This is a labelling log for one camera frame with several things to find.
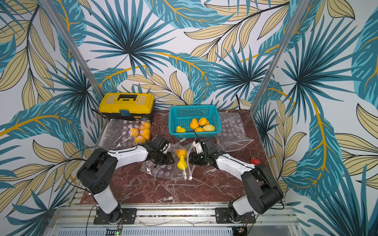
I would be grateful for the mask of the orange pear from bag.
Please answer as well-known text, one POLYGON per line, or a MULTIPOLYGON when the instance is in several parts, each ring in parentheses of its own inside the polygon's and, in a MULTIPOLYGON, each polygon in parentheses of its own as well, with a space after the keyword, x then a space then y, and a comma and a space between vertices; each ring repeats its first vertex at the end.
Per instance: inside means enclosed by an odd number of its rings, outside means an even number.
POLYGON ((198 120, 196 118, 192 119, 191 123, 190 123, 190 128, 192 130, 195 130, 196 128, 199 127, 199 123, 198 123, 198 120))

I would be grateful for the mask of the yellow fruit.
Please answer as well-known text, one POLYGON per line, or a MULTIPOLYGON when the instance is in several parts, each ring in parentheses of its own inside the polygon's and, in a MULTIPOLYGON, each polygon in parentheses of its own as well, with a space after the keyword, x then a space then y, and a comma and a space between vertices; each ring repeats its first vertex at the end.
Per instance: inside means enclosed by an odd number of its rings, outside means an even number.
POLYGON ((205 130, 202 128, 202 127, 198 127, 195 129, 195 132, 196 133, 199 133, 199 132, 204 132, 205 130))

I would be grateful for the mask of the yellow pear long neck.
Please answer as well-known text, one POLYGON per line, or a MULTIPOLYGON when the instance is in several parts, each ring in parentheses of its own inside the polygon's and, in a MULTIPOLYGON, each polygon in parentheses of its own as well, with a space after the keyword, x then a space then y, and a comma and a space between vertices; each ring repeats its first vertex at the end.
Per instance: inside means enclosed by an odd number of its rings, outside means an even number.
POLYGON ((179 162, 177 163, 177 167, 180 169, 180 170, 186 170, 188 168, 188 164, 186 162, 186 158, 184 155, 181 155, 180 157, 180 160, 179 162))

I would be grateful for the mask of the clear zip-top bag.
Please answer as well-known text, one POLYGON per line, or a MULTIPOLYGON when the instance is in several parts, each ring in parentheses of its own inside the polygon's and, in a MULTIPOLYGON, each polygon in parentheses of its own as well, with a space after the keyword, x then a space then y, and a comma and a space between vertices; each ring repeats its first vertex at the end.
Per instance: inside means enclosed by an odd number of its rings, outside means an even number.
POLYGON ((215 136, 217 148, 225 152, 239 151, 254 141, 248 138, 238 113, 220 112, 222 131, 215 136))

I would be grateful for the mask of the dotted zip-top bag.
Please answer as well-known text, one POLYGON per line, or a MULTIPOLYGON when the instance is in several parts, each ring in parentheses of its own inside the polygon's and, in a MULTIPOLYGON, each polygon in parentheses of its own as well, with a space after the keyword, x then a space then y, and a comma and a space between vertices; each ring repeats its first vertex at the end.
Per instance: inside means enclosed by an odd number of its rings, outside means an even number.
POLYGON ((142 164, 140 171, 152 176, 153 178, 161 178, 166 180, 175 180, 175 181, 191 181, 193 179, 193 172, 195 166, 189 163, 189 154, 194 154, 194 148, 191 144, 182 146, 181 144, 172 144, 168 149, 167 153, 171 154, 171 159, 168 160, 168 163, 165 165, 155 164, 153 161, 149 160, 142 164), (188 168, 186 170, 180 170, 177 167, 177 163, 180 158, 175 154, 175 151, 178 149, 186 149, 188 152, 186 162, 188 168))
POLYGON ((141 124, 142 121, 151 124, 149 119, 135 121, 111 119, 100 135, 98 145, 107 150, 119 150, 138 146, 134 142, 134 138, 129 134, 129 131, 131 127, 141 124))

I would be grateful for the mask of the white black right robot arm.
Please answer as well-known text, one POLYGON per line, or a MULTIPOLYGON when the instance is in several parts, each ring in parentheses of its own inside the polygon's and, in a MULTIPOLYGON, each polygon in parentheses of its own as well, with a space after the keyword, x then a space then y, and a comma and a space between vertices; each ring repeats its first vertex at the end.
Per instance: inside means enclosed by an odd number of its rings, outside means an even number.
POLYGON ((232 201, 228 207, 215 209, 218 224, 256 221, 256 214, 263 214, 277 203, 283 203, 284 194, 271 170, 264 164, 248 164, 217 150, 211 139, 195 139, 188 162, 196 166, 211 166, 239 179, 246 195, 232 201))

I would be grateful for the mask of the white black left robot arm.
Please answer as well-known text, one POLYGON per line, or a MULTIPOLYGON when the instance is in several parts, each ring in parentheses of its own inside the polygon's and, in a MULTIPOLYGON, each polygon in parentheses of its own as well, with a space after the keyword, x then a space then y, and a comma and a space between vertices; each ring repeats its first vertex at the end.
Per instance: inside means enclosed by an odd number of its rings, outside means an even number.
POLYGON ((162 136, 135 147, 120 150, 95 149, 77 172, 77 178, 95 199, 96 214, 106 223, 116 224, 123 218, 119 202, 110 188, 115 170, 137 162, 152 161, 156 165, 174 163, 170 143, 162 136))

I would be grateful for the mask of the orange fruits in left bag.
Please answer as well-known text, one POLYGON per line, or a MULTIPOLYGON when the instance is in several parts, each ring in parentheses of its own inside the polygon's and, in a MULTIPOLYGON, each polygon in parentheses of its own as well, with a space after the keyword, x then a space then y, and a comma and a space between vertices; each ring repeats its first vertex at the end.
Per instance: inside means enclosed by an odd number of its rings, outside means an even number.
POLYGON ((137 145, 144 144, 151 138, 151 124, 146 121, 142 121, 141 124, 136 124, 131 127, 129 134, 134 138, 134 142, 137 145))

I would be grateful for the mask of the teal plastic basket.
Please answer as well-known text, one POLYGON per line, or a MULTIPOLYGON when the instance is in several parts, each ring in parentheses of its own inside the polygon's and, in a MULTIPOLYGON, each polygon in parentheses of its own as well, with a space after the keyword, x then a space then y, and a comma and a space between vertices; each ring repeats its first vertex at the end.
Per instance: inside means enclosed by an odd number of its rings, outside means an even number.
POLYGON ((169 110, 169 133, 177 139, 214 137, 222 131, 214 105, 173 106, 169 110))

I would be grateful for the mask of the yellow black toolbox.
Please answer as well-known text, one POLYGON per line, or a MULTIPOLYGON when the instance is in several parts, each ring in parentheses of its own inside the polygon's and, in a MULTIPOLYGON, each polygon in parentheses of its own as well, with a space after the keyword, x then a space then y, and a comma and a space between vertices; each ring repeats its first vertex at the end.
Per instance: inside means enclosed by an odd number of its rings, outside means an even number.
POLYGON ((98 110, 109 120, 151 120, 154 102, 155 97, 149 93, 107 93, 98 110))

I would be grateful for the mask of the right aluminium frame post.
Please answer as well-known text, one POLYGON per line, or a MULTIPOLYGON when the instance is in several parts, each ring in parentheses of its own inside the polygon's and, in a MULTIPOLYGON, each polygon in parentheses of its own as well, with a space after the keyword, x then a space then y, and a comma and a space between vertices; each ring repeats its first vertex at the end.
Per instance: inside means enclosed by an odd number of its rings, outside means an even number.
POLYGON ((256 111, 258 104, 259 104, 259 101, 262 99, 262 97, 264 95, 264 91, 266 90, 266 88, 269 84, 269 81, 273 76, 274 70, 276 69, 280 58, 284 54, 292 36, 294 35, 294 33, 296 31, 296 27, 300 23, 300 20, 301 20, 303 14, 304 14, 306 7, 308 6, 309 2, 310 2, 309 0, 299 1, 297 9, 293 14, 292 19, 289 21, 288 29, 287 29, 286 33, 283 35, 282 40, 281 40, 281 42, 278 46, 278 49, 277 49, 277 51, 276 51, 276 53, 273 57, 273 60, 271 61, 271 64, 270 64, 270 66, 269 66, 269 68, 268 68, 268 70, 267 70, 267 72, 264 76, 264 79, 260 84, 259 90, 256 93, 256 96, 254 98, 254 102, 252 103, 251 108, 250 108, 251 115, 253 115, 254 112, 256 111))

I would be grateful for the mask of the aluminium frame post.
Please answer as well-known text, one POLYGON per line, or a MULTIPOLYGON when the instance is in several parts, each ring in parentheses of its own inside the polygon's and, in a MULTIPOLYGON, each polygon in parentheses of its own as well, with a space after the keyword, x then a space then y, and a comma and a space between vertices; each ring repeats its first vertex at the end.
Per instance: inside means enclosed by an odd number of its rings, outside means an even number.
POLYGON ((289 21, 288 29, 287 29, 286 33, 283 35, 282 40, 281 40, 281 42, 278 46, 278 49, 277 49, 277 51, 276 51, 276 53, 273 57, 273 60, 271 61, 271 64, 270 64, 270 66, 269 66, 269 68, 268 68, 268 70, 267 70, 267 72, 264 76, 264 79, 260 84, 259 90, 256 93, 256 96, 254 98, 254 102, 252 103, 251 108, 250 108, 251 115, 253 115, 254 112, 256 111, 258 104, 259 104, 259 101, 262 99, 262 97, 264 95, 264 91, 266 90, 266 88, 269 84, 269 81, 273 76, 274 70, 276 69, 280 58, 284 54, 292 36, 294 35, 294 33, 296 31, 296 27, 300 23, 300 20, 301 20, 303 14, 304 14, 306 7, 308 6, 309 2, 310 2, 309 0, 299 1, 297 9, 293 14, 292 19, 289 21))
POLYGON ((91 69, 89 68, 87 62, 85 61, 85 58, 81 54, 69 30, 67 29, 67 26, 65 26, 63 19, 61 18, 61 16, 59 16, 57 9, 54 7, 51 1, 41 0, 39 2, 41 6, 44 8, 44 10, 46 11, 52 23, 55 25, 58 33, 61 35, 61 37, 65 41, 68 49, 71 51, 73 57, 76 59, 76 62, 81 67, 89 83, 91 84, 93 90, 96 92, 96 94, 98 95, 100 99, 103 99, 104 93, 102 92, 98 82, 95 79, 95 76, 93 75, 91 69))

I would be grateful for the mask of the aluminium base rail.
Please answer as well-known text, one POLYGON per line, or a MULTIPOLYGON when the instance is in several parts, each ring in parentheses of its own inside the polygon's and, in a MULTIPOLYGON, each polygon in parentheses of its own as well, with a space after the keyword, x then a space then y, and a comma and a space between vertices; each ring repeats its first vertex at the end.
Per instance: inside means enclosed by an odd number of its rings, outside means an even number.
POLYGON ((125 204, 133 210, 121 224, 95 224, 95 208, 71 205, 59 208, 45 236, 302 236, 299 219, 290 206, 274 206, 264 214, 230 223, 226 202, 186 204, 125 204))

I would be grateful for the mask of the left aluminium frame post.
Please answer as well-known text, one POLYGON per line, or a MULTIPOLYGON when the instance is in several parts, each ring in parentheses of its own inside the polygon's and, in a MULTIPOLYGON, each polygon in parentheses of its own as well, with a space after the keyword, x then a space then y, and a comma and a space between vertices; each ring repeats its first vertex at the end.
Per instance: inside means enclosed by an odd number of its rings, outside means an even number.
POLYGON ((103 99, 104 93, 102 92, 98 82, 95 79, 95 76, 93 75, 91 69, 89 68, 87 62, 85 61, 85 58, 81 54, 69 30, 67 29, 67 26, 65 26, 63 19, 61 18, 61 16, 59 16, 57 9, 54 7, 51 1, 41 0, 39 2, 41 6, 44 8, 44 10, 46 11, 52 23, 55 25, 58 33, 61 35, 61 37, 65 41, 68 49, 71 51, 73 57, 76 59, 76 62, 81 67, 89 83, 91 84, 93 90, 96 92, 96 94, 98 95, 100 99, 103 99))

